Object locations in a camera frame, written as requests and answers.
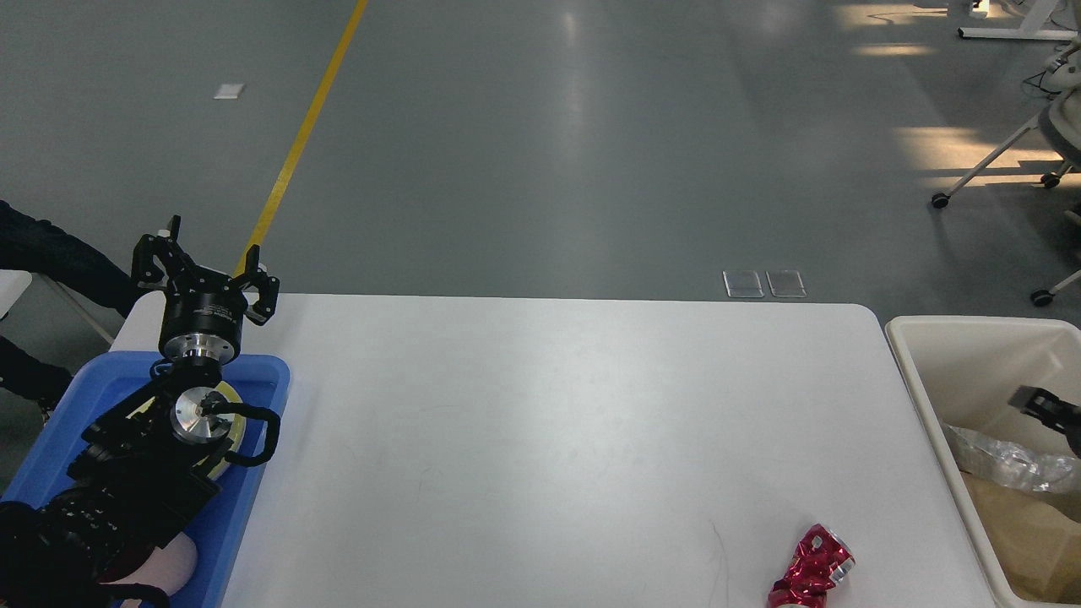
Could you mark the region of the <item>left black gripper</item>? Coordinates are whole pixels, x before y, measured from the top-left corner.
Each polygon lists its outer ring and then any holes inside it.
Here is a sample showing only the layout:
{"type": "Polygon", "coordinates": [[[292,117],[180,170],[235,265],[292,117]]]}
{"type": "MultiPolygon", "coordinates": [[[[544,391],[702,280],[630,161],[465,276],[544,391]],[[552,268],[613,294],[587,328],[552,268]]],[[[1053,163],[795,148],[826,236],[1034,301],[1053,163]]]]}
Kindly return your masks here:
{"type": "Polygon", "coordinates": [[[158,351],[168,361],[200,356],[227,365],[241,354],[244,318],[255,326],[273,318],[280,280],[261,264],[261,246],[251,244],[241,270],[228,280],[231,291],[200,292],[204,277],[179,246],[181,226],[177,214],[165,232],[142,235],[131,276],[139,288],[166,294],[158,351]],[[251,290],[256,300],[246,304],[251,290]]]}

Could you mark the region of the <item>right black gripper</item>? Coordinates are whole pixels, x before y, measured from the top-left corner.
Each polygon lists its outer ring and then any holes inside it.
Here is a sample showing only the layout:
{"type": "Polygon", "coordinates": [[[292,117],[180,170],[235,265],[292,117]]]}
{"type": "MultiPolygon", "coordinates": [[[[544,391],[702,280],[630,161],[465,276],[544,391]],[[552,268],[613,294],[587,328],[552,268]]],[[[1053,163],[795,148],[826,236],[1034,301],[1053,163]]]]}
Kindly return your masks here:
{"type": "Polygon", "coordinates": [[[1080,408],[1038,386],[1019,386],[1010,405],[1023,415],[1035,418],[1043,426],[1062,432],[1077,458],[1081,455],[1080,408]]]}

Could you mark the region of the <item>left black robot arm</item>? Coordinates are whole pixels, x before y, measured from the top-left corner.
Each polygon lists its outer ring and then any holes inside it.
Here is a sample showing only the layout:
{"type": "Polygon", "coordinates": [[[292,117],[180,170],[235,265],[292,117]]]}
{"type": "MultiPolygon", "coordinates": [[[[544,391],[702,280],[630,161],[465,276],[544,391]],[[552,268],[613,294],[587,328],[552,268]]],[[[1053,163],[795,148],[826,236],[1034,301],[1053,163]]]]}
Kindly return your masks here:
{"type": "Polygon", "coordinates": [[[273,317],[280,281],[259,265],[256,244],[239,274],[197,265],[179,227],[174,216],[133,251],[134,278],[165,294],[149,381],[82,432],[70,488],[41,508],[3,501],[6,607],[166,607],[164,589],[125,581],[134,559],[165,548],[221,493],[217,466],[273,458],[280,415],[231,400],[219,385],[241,353],[243,323],[273,317]]]}

